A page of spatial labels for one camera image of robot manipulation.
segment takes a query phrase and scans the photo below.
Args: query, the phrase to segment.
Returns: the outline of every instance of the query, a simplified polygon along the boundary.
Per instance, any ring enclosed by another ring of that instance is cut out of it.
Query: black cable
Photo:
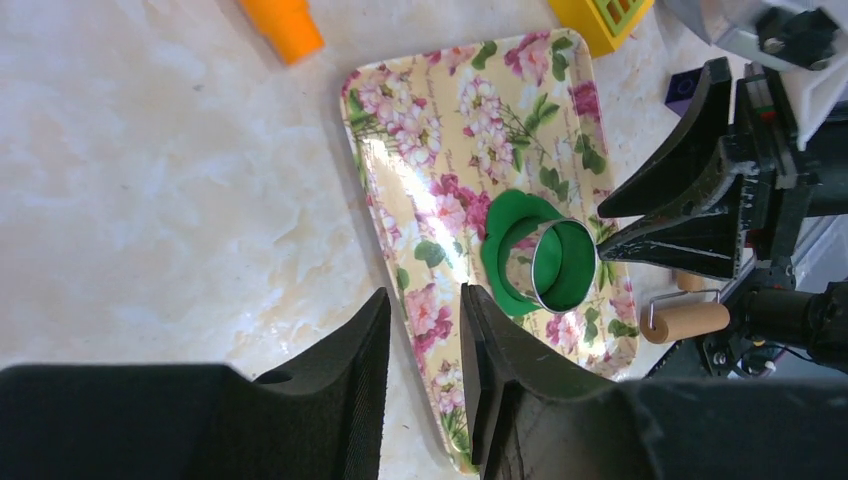
[[[769,351],[769,350],[777,350],[777,352],[774,353],[774,354],[771,354],[771,355],[767,355],[766,358],[760,357],[759,360],[760,360],[761,364],[759,364],[760,362],[752,362],[751,361],[752,359],[748,358],[749,356],[751,356],[753,354],[760,353],[760,352],[763,352],[763,351]],[[792,350],[791,348],[787,347],[786,345],[776,345],[776,344],[752,345],[751,347],[749,347],[747,350],[745,350],[744,352],[742,352],[739,355],[739,359],[737,360],[737,362],[739,362],[741,364],[742,368],[740,368],[740,370],[742,370],[743,372],[750,372],[749,376],[760,376],[763,373],[765,373],[766,369],[768,368],[768,367],[765,366],[766,362],[777,361],[777,359],[779,359],[781,357],[781,355],[783,355],[784,352],[788,352],[790,355],[793,355],[793,356],[797,357],[798,359],[803,360],[805,362],[816,363],[812,358],[805,357],[805,356],[801,355],[800,353],[798,353],[798,352]]]
[[[825,118],[825,123],[841,123],[846,120],[848,120],[848,101],[843,100],[834,105],[833,110]]]

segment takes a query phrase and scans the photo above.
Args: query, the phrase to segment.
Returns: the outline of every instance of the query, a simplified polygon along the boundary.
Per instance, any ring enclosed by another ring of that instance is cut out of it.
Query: white plastic part
[[[830,66],[820,72],[796,68],[780,74],[795,123],[798,125],[798,150],[806,150],[807,142],[842,97],[848,84],[848,35],[834,41],[836,55]]]
[[[781,79],[798,126],[799,150],[844,100],[848,84],[848,0],[665,0],[690,29],[708,43],[781,72]],[[810,71],[760,50],[756,22],[771,7],[796,13],[821,7],[839,26],[836,54],[828,67]]]

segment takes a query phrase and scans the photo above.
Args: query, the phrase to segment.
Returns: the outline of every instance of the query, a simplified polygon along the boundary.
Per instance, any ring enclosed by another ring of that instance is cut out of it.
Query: marble countertop
[[[558,22],[544,0],[345,3],[312,2],[327,48],[285,67],[235,0],[0,0],[0,367],[223,361],[256,376],[389,284],[344,77]],[[669,75],[721,55],[656,11],[595,61],[619,181],[677,122]],[[641,304],[671,288],[662,269],[631,275]],[[667,348],[641,345],[632,377]],[[412,358],[396,321],[381,478],[459,477]]]

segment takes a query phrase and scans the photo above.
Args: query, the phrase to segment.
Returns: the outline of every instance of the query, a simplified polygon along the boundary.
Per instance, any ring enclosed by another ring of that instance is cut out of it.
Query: floral tray
[[[342,116],[445,448],[473,472],[460,365],[459,289],[489,287],[486,214],[519,189],[586,224],[613,187],[585,42],[568,29],[390,60],[353,72]],[[599,264],[575,311],[513,320],[582,367],[617,379],[636,354],[624,264]]]

